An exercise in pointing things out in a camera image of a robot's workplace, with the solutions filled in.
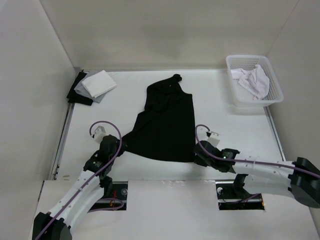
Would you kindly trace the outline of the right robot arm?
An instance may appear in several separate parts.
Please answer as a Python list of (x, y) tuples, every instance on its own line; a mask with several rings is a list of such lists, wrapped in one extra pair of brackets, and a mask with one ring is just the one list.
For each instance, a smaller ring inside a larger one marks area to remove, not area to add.
[(219, 150), (206, 140), (198, 142), (193, 152), (197, 165), (235, 174), (233, 183), (217, 187), (218, 198), (229, 205), (232, 199), (242, 205), (260, 194), (271, 194), (292, 198), (310, 208), (320, 207), (320, 171), (306, 158), (265, 164), (255, 160), (237, 161), (240, 153), (237, 149)]

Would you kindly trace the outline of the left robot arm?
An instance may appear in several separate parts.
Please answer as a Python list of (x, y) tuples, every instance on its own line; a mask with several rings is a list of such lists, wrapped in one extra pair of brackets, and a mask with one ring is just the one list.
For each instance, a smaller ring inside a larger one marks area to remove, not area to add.
[(33, 221), (33, 240), (71, 240), (72, 231), (100, 199), (112, 195), (113, 180), (108, 176), (117, 157), (127, 146), (112, 135), (102, 137), (99, 149), (86, 161), (79, 177), (48, 212), (39, 212)]

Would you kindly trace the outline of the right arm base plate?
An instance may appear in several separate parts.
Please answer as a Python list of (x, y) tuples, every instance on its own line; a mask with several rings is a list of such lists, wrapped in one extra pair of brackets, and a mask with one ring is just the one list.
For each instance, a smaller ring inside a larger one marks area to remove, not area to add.
[(236, 189), (231, 180), (216, 181), (215, 187), (221, 211), (265, 210), (261, 193), (250, 194), (244, 189)]

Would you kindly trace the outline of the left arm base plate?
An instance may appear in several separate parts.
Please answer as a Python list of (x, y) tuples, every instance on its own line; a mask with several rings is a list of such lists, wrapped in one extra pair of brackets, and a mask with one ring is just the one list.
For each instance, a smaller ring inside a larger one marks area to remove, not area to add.
[(128, 190), (129, 183), (127, 181), (113, 182), (112, 188), (106, 191), (88, 212), (125, 211), (127, 209)]

